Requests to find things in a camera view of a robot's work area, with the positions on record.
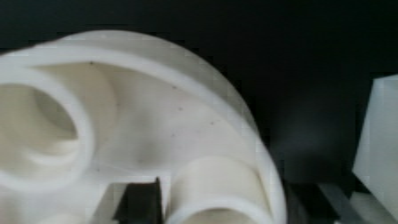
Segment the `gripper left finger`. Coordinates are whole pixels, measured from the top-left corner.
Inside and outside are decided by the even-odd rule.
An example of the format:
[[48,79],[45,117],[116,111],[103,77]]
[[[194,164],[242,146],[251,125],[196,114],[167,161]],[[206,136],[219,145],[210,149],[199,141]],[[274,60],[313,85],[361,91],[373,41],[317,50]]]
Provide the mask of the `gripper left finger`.
[[118,224],[164,224],[160,179],[126,185],[112,220]]

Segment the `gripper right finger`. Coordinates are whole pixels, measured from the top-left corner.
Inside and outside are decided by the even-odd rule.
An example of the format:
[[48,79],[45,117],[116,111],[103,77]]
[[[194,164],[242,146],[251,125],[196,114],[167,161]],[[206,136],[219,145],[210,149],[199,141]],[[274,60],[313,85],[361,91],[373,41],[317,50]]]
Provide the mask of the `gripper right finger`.
[[356,224],[356,210],[334,183],[288,183],[288,224]]

